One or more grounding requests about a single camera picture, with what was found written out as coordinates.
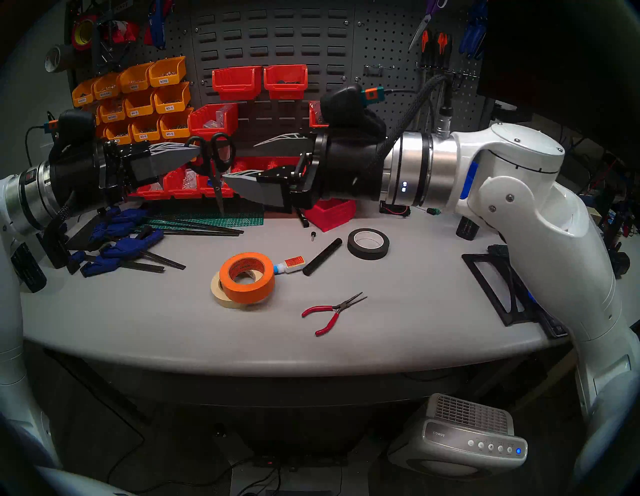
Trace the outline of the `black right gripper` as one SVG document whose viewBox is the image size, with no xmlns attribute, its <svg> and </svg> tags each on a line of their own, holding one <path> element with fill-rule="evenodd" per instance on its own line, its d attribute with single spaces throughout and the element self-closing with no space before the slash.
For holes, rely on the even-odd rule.
<svg viewBox="0 0 640 496">
<path fill-rule="evenodd" d="M 319 199 L 376 202 L 384 160 L 373 161 L 384 141 L 351 128 L 280 134 L 255 144 L 253 156 L 299 156 L 292 164 L 227 172 L 223 180 L 244 199 L 271 209 L 312 209 Z"/>
</svg>

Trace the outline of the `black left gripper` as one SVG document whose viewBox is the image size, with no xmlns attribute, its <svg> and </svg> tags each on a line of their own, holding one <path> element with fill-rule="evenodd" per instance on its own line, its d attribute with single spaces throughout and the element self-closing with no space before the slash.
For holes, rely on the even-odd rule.
<svg viewBox="0 0 640 496">
<path fill-rule="evenodd" d="M 107 191 L 144 186 L 200 155 L 197 145 L 180 143 L 131 143 L 107 148 Z M 63 207 L 75 194 L 73 211 L 94 211 L 106 206 L 99 187 L 100 167 L 106 162 L 102 143 L 68 146 L 49 161 L 52 194 Z"/>
</svg>

